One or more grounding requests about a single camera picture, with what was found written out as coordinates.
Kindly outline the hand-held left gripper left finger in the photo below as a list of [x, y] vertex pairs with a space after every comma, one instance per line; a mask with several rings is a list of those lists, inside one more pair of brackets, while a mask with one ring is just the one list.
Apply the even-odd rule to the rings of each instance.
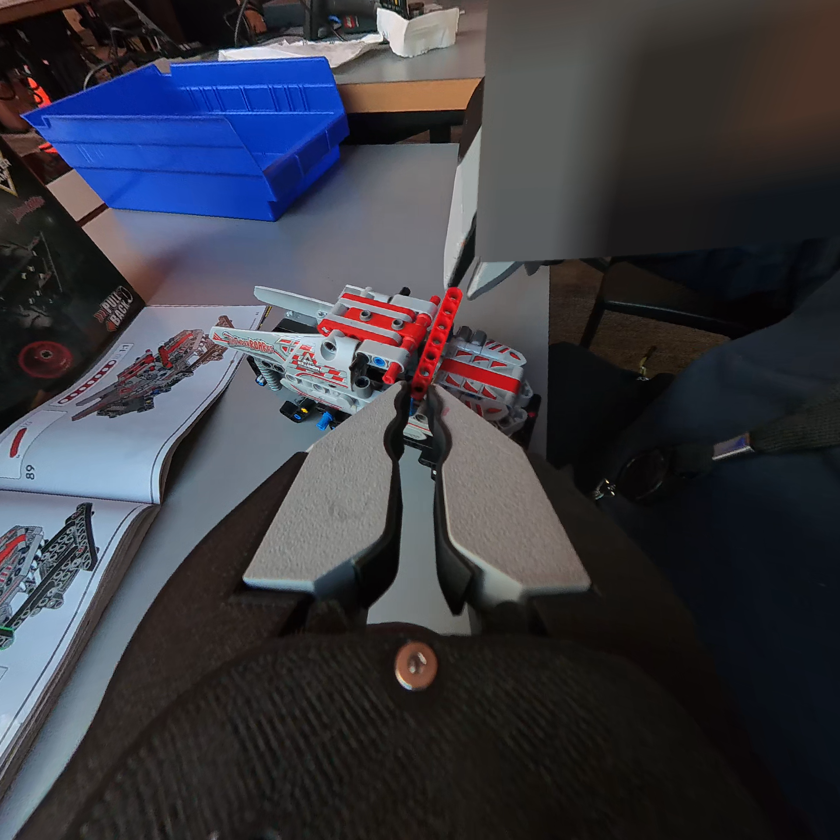
[[252, 589], [371, 607], [396, 577], [403, 498], [399, 459], [408, 384], [313, 444], [247, 567]]

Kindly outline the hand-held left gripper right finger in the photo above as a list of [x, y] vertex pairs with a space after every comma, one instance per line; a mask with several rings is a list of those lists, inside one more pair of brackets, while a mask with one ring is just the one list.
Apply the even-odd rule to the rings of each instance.
[[592, 580], [526, 452], [446, 390], [427, 392], [437, 580], [449, 611], [588, 592]]

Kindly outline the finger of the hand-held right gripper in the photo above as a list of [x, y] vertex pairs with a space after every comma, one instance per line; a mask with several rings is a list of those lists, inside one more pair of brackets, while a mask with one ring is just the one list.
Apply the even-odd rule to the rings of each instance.
[[476, 260], [482, 128], [458, 153], [444, 247], [444, 286], [458, 287]]
[[524, 264], [514, 261], [479, 261], [467, 283], [467, 298], [475, 300], [515, 274]]

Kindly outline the red lego beam with holes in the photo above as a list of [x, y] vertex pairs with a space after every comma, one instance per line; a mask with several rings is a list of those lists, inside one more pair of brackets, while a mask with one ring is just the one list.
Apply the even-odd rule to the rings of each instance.
[[429, 386], [434, 381], [438, 363], [443, 358], [462, 298], [461, 289], [451, 287], [447, 289], [437, 307], [435, 319], [428, 331], [422, 352], [418, 355], [416, 370], [412, 378], [411, 397], [416, 405], [425, 399]]

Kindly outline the grey and red lego truck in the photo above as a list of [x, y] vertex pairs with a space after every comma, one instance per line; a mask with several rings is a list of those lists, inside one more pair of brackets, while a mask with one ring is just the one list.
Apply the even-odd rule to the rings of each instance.
[[[287, 390], [281, 413], [303, 423], [320, 413], [321, 430], [336, 428], [398, 382], [411, 383], [442, 297], [421, 299], [403, 289], [386, 295], [345, 286], [334, 303], [292, 292], [256, 287], [258, 300], [287, 311], [273, 331], [220, 325], [211, 340], [245, 353], [259, 385]], [[526, 448], [536, 424], [541, 396], [525, 375], [526, 359], [507, 344], [455, 320], [432, 385], [438, 385]], [[411, 397], [405, 443], [432, 468], [434, 448], [427, 399]]]

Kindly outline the open lego instruction booklet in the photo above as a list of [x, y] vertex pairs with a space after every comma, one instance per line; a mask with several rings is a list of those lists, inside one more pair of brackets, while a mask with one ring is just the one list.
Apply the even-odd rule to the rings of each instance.
[[175, 448], [266, 306], [147, 307], [91, 370], [1, 438], [5, 794], [160, 509]]

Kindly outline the black lego set box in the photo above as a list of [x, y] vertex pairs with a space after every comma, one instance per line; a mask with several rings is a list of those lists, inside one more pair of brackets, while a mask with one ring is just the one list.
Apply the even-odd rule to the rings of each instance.
[[144, 305], [3, 140], [1, 429], [67, 388]]

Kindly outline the grey table with wooden edge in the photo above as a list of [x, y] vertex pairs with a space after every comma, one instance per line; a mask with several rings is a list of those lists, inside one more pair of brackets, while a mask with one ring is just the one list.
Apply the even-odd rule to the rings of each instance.
[[487, 9], [468, 6], [454, 45], [402, 58], [379, 46], [333, 72], [350, 133], [344, 145], [458, 142], [485, 74]]

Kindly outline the folded white tissue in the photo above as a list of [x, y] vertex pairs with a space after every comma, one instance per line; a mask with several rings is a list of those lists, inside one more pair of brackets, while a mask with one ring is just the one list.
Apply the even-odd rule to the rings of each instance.
[[435, 49], [446, 49], [456, 42], [461, 10], [457, 7], [434, 10], [406, 19], [392, 10], [376, 9], [377, 31], [392, 53], [414, 58]]

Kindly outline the black device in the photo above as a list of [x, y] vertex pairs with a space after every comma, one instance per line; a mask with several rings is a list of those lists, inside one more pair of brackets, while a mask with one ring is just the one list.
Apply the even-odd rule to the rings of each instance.
[[377, 1], [306, 1], [303, 36], [308, 40], [376, 32]]

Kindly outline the crumpled white paper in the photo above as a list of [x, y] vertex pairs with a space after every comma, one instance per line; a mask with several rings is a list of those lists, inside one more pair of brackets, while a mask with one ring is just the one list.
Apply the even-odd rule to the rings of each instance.
[[283, 39], [264, 45], [221, 49], [218, 60], [281, 60], [324, 58], [332, 70], [343, 67], [386, 42], [381, 35], [366, 35], [354, 40], [289, 41]]

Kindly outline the blue plastic bin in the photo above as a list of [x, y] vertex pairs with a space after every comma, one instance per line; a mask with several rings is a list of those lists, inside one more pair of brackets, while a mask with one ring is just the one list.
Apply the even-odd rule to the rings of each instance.
[[25, 119], [110, 208], [267, 222], [349, 134], [321, 56], [150, 64]]

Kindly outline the black chair frame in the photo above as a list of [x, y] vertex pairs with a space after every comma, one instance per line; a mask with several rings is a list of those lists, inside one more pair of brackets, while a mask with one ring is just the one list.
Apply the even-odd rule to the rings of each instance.
[[606, 312], [697, 329], [729, 339], [743, 334], [737, 323], [721, 316], [713, 300], [628, 261], [612, 263], [606, 268], [581, 336], [581, 347], [591, 347]]

